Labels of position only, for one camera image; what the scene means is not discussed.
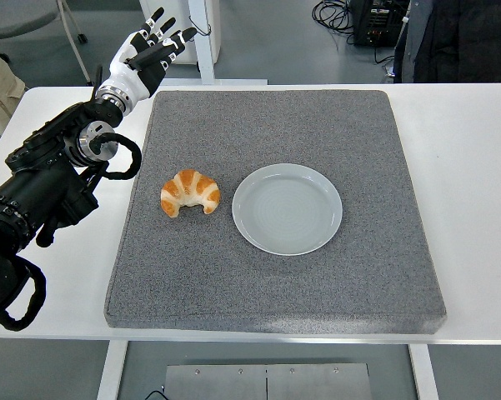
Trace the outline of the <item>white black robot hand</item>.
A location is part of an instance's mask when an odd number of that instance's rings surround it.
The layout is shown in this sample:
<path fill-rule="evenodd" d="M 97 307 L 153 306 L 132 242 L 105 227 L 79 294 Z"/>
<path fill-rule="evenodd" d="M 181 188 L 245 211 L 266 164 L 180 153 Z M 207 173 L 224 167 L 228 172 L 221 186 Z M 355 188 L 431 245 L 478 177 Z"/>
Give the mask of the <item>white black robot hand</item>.
<path fill-rule="evenodd" d="M 167 70 L 198 33 L 195 27 L 173 28 L 176 18 L 165 18 L 158 8 L 141 27 L 125 39 L 109 66 L 109 78 L 100 84 L 95 98 L 113 98 L 126 112 L 150 98 Z"/>

